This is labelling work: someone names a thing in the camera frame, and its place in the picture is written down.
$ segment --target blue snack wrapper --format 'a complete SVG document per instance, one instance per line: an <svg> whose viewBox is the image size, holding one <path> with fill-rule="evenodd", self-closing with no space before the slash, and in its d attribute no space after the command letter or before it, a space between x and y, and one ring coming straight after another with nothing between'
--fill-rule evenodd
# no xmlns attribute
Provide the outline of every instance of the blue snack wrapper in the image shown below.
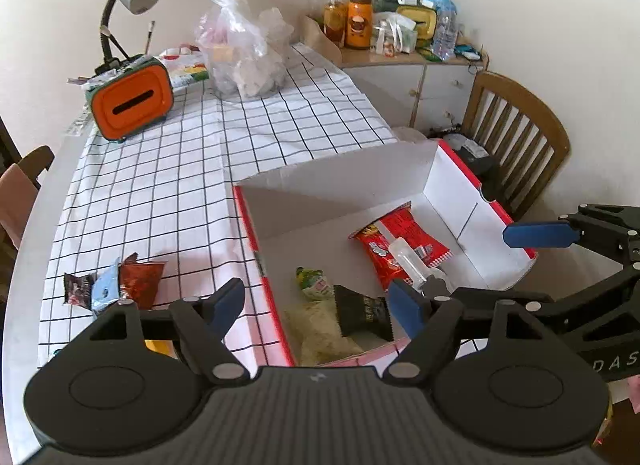
<svg viewBox="0 0 640 465"><path fill-rule="evenodd" d="M91 309L93 311L100 312L120 298L120 288L118 287L119 266L120 258L117 258L94 283L91 291Z"/></svg>

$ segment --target water bottle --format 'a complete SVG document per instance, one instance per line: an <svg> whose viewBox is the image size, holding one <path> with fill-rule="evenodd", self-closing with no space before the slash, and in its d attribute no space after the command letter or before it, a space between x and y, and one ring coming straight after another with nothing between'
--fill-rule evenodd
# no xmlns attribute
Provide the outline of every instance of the water bottle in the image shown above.
<svg viewBox="0 0 640 465"><path fill-rule="evenodd" d="M438 12L436 31L433 34L431 51L442 61L455 57L453 48L456 47L458 24L456 23L456 7L449 3Z"/></svg>

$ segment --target lamp neck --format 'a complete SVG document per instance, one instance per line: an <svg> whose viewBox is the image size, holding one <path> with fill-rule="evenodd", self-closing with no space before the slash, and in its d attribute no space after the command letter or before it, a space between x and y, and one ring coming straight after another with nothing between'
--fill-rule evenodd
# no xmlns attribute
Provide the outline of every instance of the lamp neck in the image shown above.
<svg viewBox="0 0 640 465"><path fill-rule="evenodd" d="M107 4L104 5L102 10L102 19L100 20L101 26L109 27L109 19L111 12L113 11L113 5L116 4L116 0L107 0ZM111 55L111 45L109 44L109 38L106 35L100 34L100 42L102 44L102 53L104 54L104 62L109 63L113 56Z"/></svg>

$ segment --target pink chair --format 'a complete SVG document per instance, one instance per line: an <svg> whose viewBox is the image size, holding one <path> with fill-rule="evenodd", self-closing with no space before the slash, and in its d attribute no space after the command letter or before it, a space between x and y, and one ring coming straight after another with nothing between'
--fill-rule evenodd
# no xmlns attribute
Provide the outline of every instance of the pink chair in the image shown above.
<svg viewBox="0 0 640 465"><path fill-rule="evenodd" d="M16 249L20 248L40 188L36 178L44 169L49 169L53 159L50 148L44 145L14 163L0 176L0 225Z"/></svg>

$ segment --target black device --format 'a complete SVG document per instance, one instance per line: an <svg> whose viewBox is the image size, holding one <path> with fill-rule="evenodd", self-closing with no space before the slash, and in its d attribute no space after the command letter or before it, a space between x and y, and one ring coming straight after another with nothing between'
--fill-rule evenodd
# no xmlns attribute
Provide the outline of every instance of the black device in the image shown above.
<svg viewBox="0 0 640 465"><path fill-rule="evenodd" d="M505 230L512 245L573 239L623 263L562 301L394 281L388 304L413 336L382 378L372 367L270 366L251 378L221 342L242 309L239 279L165 311L114 305L29 383L25 409L44 446L28 463L604 463L591 448L610 413L603 378L639 369L598 375L593 362L640 339L628 321L639 218L633 207L580 206ZM481 337L484 350L454 359L461 339ZM174 341L180 361L145 338Z"/></svg>

